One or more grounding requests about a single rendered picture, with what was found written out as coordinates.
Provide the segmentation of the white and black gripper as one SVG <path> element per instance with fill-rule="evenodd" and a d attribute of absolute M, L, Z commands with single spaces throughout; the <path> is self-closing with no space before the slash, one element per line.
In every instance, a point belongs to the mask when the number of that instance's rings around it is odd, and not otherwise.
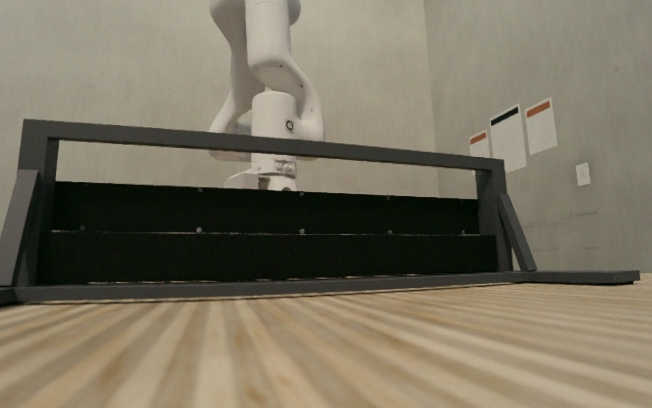
<path fill-rule="evenodd" d="M 258 189 L 297 191 L 296 183 L 292 178 L 270 176 L 271 178 L 258 179 Z"/>

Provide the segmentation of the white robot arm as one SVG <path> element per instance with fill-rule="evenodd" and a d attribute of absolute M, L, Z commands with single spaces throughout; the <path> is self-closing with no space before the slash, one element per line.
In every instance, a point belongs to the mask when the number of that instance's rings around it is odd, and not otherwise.
<path fill-rule="evenodd" d="M 209 132 L 325 142 L 319 97 L 291 55 L 290 26 L 300 16 L 300 0 L 210 0 L 209 8 L 231 48 L 228 96 Z M 277 92 L 264 92 L 265 85 Z M 251 109 L 252 122 L 238 122 Z M 208 152 L 219 161 L 251 162 L 245 173 L 224 181 L 224 188 L 258 189 L 258 179 L 270 176 L 294 180 L 297 160 L 318 159 Z"/>

